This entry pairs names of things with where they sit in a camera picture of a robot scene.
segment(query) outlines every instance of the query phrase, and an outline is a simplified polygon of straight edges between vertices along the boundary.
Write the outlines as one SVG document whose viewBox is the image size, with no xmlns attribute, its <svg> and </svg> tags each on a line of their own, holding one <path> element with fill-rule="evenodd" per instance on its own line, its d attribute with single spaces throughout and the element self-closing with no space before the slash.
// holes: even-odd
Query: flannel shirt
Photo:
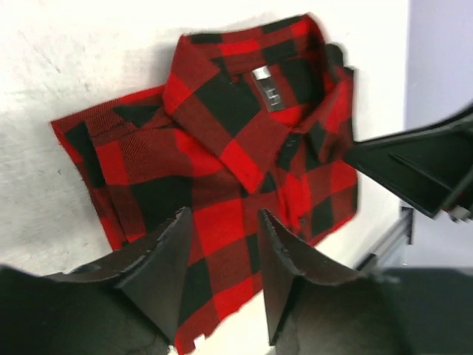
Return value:
<svg viewBox="0 0 473 355">
<path fill-rule="evenodd" d="M 262 289 L 259 209 L 311 245 L 355 214 L 357 175 L 341 160 L 353 71 L 325 48 L 308 14 L 182 35 L 164 85 L 52 122 L 113 249 L 192 209 L 180 354 Z M 251 75 L 263 66 L 284 109 L 265 106 Z"/>
</svg>

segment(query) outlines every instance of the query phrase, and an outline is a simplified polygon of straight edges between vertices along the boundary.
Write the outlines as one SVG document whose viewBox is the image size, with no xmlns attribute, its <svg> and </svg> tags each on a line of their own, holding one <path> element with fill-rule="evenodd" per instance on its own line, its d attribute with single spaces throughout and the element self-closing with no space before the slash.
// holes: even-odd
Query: white table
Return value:
<svg viewBox="0 0 473 355">
<path fill-rule="evenodd" d="M 85 186 L 47 122 L 163 83 L 181 33 L 239 29 L 312 12 L 358 68 L 356 138 L 402 129 L 407 0 L 239 0 L 231 11 L 217 0 L 176 0 L 165 8 L 159 3 L 0 2 L 1 263 L 51 274 L 110 252 Z M 365 176 L 360 201 L 355 219 L 318 246 L 348 266 L 398 216 L 398 199 Z M 198 351 L 269 350 L 258 294 Z"/>
</svg>

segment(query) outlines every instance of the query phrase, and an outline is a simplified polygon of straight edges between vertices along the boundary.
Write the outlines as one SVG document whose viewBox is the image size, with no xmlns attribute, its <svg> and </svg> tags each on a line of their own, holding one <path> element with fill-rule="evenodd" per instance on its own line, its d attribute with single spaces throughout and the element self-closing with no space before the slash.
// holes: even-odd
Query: gray wall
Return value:
<svg viewBox="0 0 473 355">
<path fill-rule="evenodd" d="M 423 126 L 473 99 L 473 1 L 411 0 L 406 128 Z M 473 266 L 473 223 L 416 214 L 411 266 Z"/>
</svg>

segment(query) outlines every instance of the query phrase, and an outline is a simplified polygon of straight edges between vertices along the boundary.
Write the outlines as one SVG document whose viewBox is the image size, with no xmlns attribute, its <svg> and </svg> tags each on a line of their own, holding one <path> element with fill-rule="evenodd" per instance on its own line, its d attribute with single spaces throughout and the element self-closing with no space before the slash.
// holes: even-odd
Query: clothing tag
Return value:
<svg viewBox="0 0 473 355">
<path fill-rule="evenodd" d="M 258 87 L 259 93 L 265 99 L 266 107 L 269 112 L 279 111 L 284 109 L 281 95 L 271 78 L 271 73 L 267 66 L 256 68 L 253 70 L 253 79 Z"/>
<path fill-rule="evenodd" d="M 205 341 L 205 335 L 204 334 L 200 334 L 197 338 L 194 339 L 194 346 L 196 348 L 196 350 L 202 346 L 202 344 L 204 343 Z"/>
</svg>

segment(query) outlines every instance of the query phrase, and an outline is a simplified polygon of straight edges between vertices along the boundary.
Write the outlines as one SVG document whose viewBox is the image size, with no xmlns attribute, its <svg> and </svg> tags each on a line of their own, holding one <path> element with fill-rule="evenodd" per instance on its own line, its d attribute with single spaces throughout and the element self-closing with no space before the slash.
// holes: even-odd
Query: shirt collar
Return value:
<svg viewBox="0 0 473 355">
<path fill-rule="evenodd" d="M 289 58 L 308 41 L 321 45 L 326 95 L 298 126 L 288 126 L 234 78 Z M 183 35 L 163 91 L 164 109 L 254 192 L 291 131 L 306 133 L 323 162 L 351 115 L 353 82 L 327 59 L 324 45 L 308 14 L 236 32 Z"/>
</svg>

